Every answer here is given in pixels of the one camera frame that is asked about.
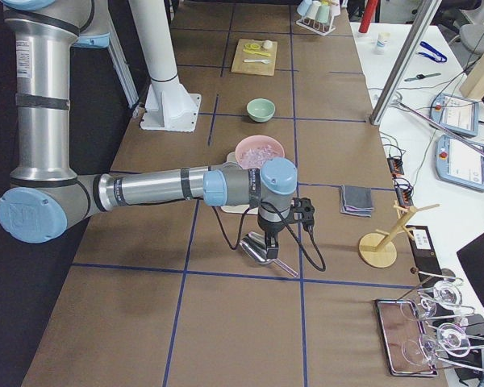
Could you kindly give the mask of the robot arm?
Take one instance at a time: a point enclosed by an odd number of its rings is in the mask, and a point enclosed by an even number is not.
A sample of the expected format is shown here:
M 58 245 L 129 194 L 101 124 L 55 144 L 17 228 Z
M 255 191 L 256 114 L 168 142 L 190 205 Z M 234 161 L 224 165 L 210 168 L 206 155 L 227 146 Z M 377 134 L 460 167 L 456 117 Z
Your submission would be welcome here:
M 295 165 L 283 157 L 260 169 L 234 163 L 113 177 L 78 175 L 69 164 L 71 47 L 104 48 L 105 1 L 6 1 L 15 33 L 19 165 L 0 198 L 0 223 L 14 238 L 44 243 L 90 216 L 121 206 L 202 199 L 208 206 L 257 209 L 262 257 L 276 260 L 278 235 L 294 221 Z

